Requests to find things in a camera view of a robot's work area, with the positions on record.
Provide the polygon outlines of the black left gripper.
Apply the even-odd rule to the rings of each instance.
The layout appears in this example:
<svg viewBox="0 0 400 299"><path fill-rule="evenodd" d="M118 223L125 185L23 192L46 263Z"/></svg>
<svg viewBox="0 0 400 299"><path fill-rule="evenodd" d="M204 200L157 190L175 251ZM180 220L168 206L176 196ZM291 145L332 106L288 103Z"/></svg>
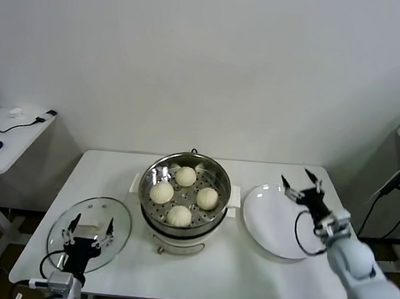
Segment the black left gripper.
<svg viewBox="0 0 400 299"><path fill-rule="evenodd" d="M114 240L113 218L109 222L103 237L96 238L76 237L74 232L79 224L81 213L73 219L67 229L62 229L61 236L64 240L64 252L68 256L64 263L63 271L72 274L84 274L90 259L100 256L102 248Z"/></svg>

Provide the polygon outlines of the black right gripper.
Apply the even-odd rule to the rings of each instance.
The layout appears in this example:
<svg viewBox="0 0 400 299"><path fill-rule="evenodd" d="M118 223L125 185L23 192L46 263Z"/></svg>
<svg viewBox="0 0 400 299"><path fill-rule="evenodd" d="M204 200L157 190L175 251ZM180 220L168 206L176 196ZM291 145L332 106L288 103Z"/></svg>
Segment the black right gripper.
<svg viewBox="0 0 400 299"><path fill-rule="evenodd" d="M300 192L291 187L284 175L281 176L285 196L294 203L306 206L313 220L322 220L331 213L323 201L325 193L323 192L322 180L318 179L308 169L305 169L305 172L313 186Z"/></svg>

